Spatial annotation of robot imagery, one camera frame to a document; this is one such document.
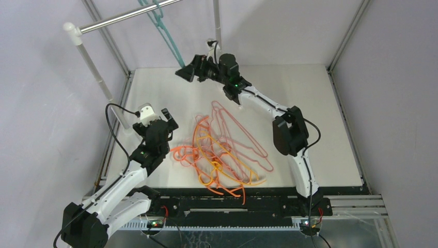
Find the yellow plastic hanger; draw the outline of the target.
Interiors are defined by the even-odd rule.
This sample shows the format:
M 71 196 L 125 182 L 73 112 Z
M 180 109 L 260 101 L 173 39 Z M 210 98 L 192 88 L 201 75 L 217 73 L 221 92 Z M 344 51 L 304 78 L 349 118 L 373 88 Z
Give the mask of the yellow plastic hanger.
M 248 144 L 231 137 L 221 115 L 198 115 L 192 143 L 173 149 L 174 159 L 195 168 L 199 182 L 214 193 L 224 189 L 233 194 L 263 184 L 274 169 L 267 151 L 234 117 L 230 119 Z

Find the teal plastic hanger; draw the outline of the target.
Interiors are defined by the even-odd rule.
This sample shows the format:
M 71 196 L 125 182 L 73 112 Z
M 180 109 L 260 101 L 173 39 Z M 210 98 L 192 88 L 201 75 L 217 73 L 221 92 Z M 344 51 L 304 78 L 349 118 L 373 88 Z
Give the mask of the teal plastic hanger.
M 182 68 L 185 66 L 181 53 L 174 42 L 169 30 L 163 22 L 164 12 L 161 7 L 158 7 L 156 10 L 152 10 L 147 13 L 148 18 L 152 22 L 152 24 L 156 27 L 159 34 L 165 41 L 167 47 L 170 49 L 172 55 L 178 62 L 179 66 Z

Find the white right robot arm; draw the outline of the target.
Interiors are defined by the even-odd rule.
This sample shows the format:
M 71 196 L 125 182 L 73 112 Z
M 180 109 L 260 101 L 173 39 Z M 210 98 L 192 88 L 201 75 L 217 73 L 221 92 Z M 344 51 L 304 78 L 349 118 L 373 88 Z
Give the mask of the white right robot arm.
M 314 197 L 319 189 L 309 162 L 309 142 L 307 125 L 302 111 L 293 106 L 287 108 L 268 98 L 247 81 L 240 73 L 239 65 L 232 54 L 222 54 L 219 60 L 208 55 L 195 55 L 185 67 L 175 72 L 180 78 L 192 82 L 213 80 L 223 85 L 225 96 L 238 105 L 251 101 L 272 116 L 273 144 L 277 151 L 292 157 L 290 165 L 296 191 L 302 198 L 299 210 L 311 215 L 319 208 Z

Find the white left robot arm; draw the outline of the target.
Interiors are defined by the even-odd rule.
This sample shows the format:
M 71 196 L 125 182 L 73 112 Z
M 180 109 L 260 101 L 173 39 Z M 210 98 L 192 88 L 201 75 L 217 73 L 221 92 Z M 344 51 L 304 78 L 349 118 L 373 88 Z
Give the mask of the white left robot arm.
M 170 152 L 173 131 L 179 127 L 168 109 L 161 112 L 165 119 L 146 104 L 134 113 L 139 122 L 133 129 L 142 137 L 139 146 L 127 156 L 128 163 L 117 177 L 82 203 L 70 203 L 64 209 L 53 247 L 58 239 L 71 247 L 105 247 L 110 237 L 136 216 L 160 212 L 159 192 L 139 184 L 164 161 Z

